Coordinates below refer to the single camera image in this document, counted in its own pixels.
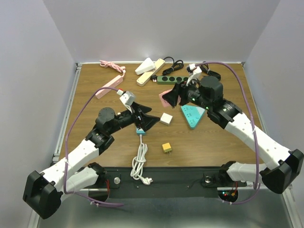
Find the gray wall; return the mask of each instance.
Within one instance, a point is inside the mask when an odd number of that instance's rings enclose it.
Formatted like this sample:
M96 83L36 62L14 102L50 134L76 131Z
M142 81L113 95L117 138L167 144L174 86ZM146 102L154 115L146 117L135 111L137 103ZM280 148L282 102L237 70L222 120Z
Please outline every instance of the gray wall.
M245 61L279 0L43 0L77 62Z
M0 7L0 227L28 227L27 175L46 168L75 64L41 0Z
M303 0L281 0L245 71L269 135L304 152L303 9ZM304 171L293 186L304 223Z

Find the wooden tabletop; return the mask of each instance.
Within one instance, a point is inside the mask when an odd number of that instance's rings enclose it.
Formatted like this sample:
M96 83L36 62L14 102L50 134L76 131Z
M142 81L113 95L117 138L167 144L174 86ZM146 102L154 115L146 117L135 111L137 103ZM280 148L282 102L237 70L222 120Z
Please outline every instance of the wooden tabletop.
M170 126L157 123L143 137L143 142L148 145L145 166L218 166L231 160L242 163L255 163L254 152L238 138L214 124L207 117L207 114L203 116L197 128L191 130L180 106L174 109L170 107L164 108L158 94L173 88L173 85L158 85L149 81L144 87L140 87L136 83L138 76L135 74L138 64L126 64L125 66L126 75L119 88L133 92L136 95L135 101L137 103L151 107L152 111L149 114L161 117L162 113L168 113L173 116ZM240 64L231 64L231 66L243 83L246 96L253 111L254 120L256 125L260 127L243 68ZM170 67L170 64L166 64L163 69L168 67ZM222 76L221 82L224 86L224 97L234 102L248 116L238 82L232 73L220 65L210 65L210 68ZM103 68L98 64L86 64L82 66L67 130L92 93L117 75L118 72L114 69ZM188 73L184 67L182 70L175 71L171 75L187 76ZM116 113L125 110L125 107L119 100L119 96L114 91L109 92L99 100L94 97L79 117L70 134L68 141L69 152L90 132L95 124L99 110L103 107L111 107ZM104 167L130 167L133 157L137 155L139 146L139 136L135 132L135 126L128 126L114 133L113 137L115 141L109 149L91 162L97 162ZM171 154L163 153L162 144L164 143L171 144ZM64 145L60 154L60 158L63 157Z

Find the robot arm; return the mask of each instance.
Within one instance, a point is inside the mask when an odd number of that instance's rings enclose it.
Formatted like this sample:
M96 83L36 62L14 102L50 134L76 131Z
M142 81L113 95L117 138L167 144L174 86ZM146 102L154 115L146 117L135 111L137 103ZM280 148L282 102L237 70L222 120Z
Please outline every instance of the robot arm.
M134 99L135 96L131 92L122 93L120 100L127 110L118 114L109 107L101 109L93 129L69 154L68 162L63 158L42 172L33 171L28 176L23 200L43 219L53 215L61 202L68 197L63 191L66 162L67 192L78 192L84 187L94 185L98 180L104 183L106 172L97 163L89 164L82 171L76 172L109 148L114 141L111 134L131 124L147 131L160 120L159 117L147 115L152 109L134 102Z
M207 110L207 115L214 123L234 134L252 150L255 149L250 120L231 101L223 98L223 85L214 76L205 76L200 81L201 69L195 65L187 68L188 81L176 83L174 88L162 97L172 107L178 103L183 106L193 103ZM259 165L259 182L275 193L283 193L287 186L299 175L304 155L298 149L290 149L280 145L255 126L258 139L259 156L265 164ZM240 164L230 161L222 166L229 181L256 180L256 165Z

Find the coiled white cable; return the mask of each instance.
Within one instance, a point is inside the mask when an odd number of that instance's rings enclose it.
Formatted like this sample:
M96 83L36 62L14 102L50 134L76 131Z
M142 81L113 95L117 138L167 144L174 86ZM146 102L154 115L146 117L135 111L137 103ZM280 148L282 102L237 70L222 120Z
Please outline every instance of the coiled white cable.
M146 162L145 154L148 151L147 144L143 143L143 137L140 134L140 145L138 147L137 156L133 158L132 160L132 171L130 176L133 177L134 180L141 180L143 184L150 185L151 182L153 182L152 178L144 178L142 177L143 174L143 165Z

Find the white cube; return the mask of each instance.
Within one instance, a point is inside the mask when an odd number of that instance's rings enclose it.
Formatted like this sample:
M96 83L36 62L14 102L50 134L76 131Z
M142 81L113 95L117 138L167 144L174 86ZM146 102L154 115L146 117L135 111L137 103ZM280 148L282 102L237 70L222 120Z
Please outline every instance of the white cube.
M170 125L171 120L172 120L173 116L163 113L161 116L161 123L165 124L165 125Z

